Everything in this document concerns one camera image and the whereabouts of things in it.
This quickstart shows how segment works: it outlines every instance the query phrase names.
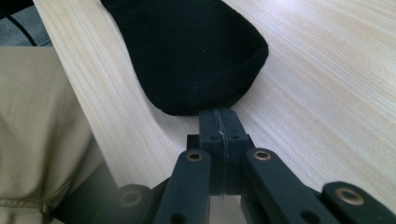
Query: black plastic part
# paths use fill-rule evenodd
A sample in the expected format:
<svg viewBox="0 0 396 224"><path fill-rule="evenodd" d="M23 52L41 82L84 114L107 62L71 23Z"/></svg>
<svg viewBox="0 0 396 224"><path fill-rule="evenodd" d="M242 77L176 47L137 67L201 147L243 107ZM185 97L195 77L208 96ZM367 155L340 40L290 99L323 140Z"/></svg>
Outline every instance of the black plastic part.
<svg viewBox="0 0 396 224"><path fill-rule="evenodd" d="M210 155L207 152L188 150L181 153L153 223L207 223L209 179Z"/></svg>
<svg viewBox="0 0 396 224"><path fill-rule="evenodd" d="M147 223L151 202L149 188L139 185L124 186L102 205L94 216L93 224Z"/></svg>
<svg viewBox="0 0 396 224"><path fill-rule="evenodd" d="M253 148L243 164L271 223L339 223L274 152Z"/></svg>
<svg viewBox="0 0 396 224"><path fill-rule="evenodd" d="M152 194L151 206L146 214L144 221L141 223L132 222L133 224L151 224L154 221L155 214L157 213L157 210L160 207L160 203L161 200L163 199L163 194L165 193L168 182L169 182L169 178L167 178L161 184L157 185L154 189L151 190L151 194Z"/></svg>
<svg viewBox="0 0 396 224"><path fill-rule="evenodd" d="M199 118L200 149L213 161L211 194L240 195L244 183L241 158L249 149L249 136L229 108L202 111Z"/></svg>
<svg viewBox="0 0 396 224"><path fill-rule="evenodd" d="M348 183L326 184L321 199L342 223L396 223L396 216L387 207L364 190Z"/></svg>
<svg viewBox="0 0 396 224"><path fill-rule="evenodd" d="M247 182L241 195L241 209L247 224L269 224L270 218L262 208L253 187Z"/></svg>
<svg viewBox="0 0 396 224"><path fill-rule="evenodd" d="M187 150L200 149L199 146L199 134L187 134Z"/></svg>

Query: black cloth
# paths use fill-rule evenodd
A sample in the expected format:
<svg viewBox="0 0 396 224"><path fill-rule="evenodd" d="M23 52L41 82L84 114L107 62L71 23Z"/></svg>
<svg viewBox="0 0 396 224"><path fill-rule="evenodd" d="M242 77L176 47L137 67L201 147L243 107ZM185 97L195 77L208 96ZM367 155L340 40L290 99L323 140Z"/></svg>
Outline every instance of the black cloth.
<svg viewBox="0 0 396 224"><path fill-rule="evenodd" d="M220 0L102 0L150 101L172 115L230 106L268 56L253 25Z"/></svg>

